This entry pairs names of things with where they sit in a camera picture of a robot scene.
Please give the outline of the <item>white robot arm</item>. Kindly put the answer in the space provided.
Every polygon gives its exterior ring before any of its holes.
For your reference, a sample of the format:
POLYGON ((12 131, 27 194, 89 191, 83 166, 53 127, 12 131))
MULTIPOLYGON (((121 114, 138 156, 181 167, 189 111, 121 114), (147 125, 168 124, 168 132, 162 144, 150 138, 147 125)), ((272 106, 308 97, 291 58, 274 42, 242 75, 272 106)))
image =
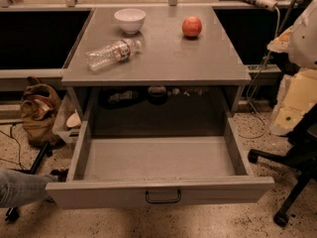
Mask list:
POLYGON ((312 0, 293 25, 267 48, 287 53, 289 61, 299 66, 294 76, 283 77, 272 111, 269 130, 284 136, 317 104, 317 0, 312 0))

